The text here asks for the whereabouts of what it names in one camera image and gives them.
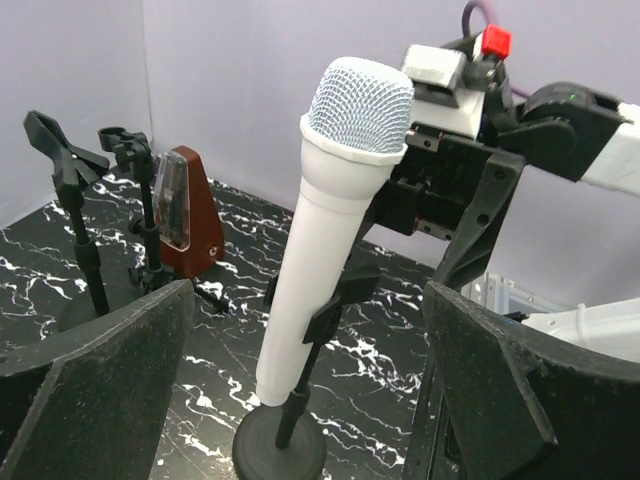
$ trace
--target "metal mesh grille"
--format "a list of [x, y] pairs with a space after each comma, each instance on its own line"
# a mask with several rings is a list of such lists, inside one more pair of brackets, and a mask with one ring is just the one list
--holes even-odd
[[361, 58], [335, 60], [309, 109], [309, 126], [341, 145], [398, 153], [409, 128], [413, 84], [395, 68]]

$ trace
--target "brown metronome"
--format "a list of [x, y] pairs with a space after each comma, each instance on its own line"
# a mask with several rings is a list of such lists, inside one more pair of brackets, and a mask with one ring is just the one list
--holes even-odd
[[154, 194], [161, 257], [195, 278], [224, 255], [224, 233], [200, 155], [180, 146], [160, 157]]

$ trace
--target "marble surface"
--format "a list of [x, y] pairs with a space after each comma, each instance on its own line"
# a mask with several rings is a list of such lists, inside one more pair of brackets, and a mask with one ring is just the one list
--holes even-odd
[[[230, 303], [228, 314], [196, 299], [194, 330], [178, 371], [151, 479], [233, 479], [231, 444], [258, 404], [255, 367], [268, 312], [264, 290], [278, 270], [291, 214], [221, 184], [215, 198], [227, 255], [201, 278]], [[143, 248], [128, 219], [140, 211], [134, 183], [109, 174], [86, 195], [107, 284], [127, 281]], [[73, 235], [55, 204], [0, 232], [0, 354], [55, 334], [56, 315], [85, 288]], [[366, 243], [381, 267], [374, 299], [350, 307], [312, 378], [309, 410], [327, 439], [325, 479], [400, 478], [426, 354], [419, 311], [430, 270]]]

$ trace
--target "white wall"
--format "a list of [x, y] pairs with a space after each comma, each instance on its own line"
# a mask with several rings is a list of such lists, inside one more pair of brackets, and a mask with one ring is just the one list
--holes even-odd
[[150, 132], [141, 1], [0, 0], [0, 227], [54, 196], [51, 161], [29, 145], [28, 110], [100, 151], [97, 130]]
[[[410, 43], [457, 38], [465, 1], [143, 3], [156, 145], [185, 143], [202, 154], [210, 175], [293, 207], [298, 121], [326, 66], [343, 55], [399, 65]], [[575, 80], [640, 102], [639, 48], [631, 40], [639, 6], [625, 0], [606, 8], [594, 0], [494, 3], [514, 33], [513, 82], [535, 90]], [[492, 268], [552, 299], [640, 294], [640, 245], [622, 240], [638, 237], [640, 225], [628, 226], [623, 208], [636, 211], [638, 202], [528, 171]], [[621, 225], [627, 225], [623, 231]], [[382, 229], [370, 239], [430, 265], [445, 248], [432, 238]], [[614, 251], [622, 247], [627, 250]], [[587, 266], [594, 258], [599, 266]], [[627, 268], [612, 266], [621, 264]]]

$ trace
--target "red button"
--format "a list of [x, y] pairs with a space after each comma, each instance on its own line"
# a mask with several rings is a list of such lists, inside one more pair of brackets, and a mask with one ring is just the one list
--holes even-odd
[[482, 53], [496, 55], [504, 60], [511, 53], [511, 32], [496, 25], [489, 25], [482, 35]]

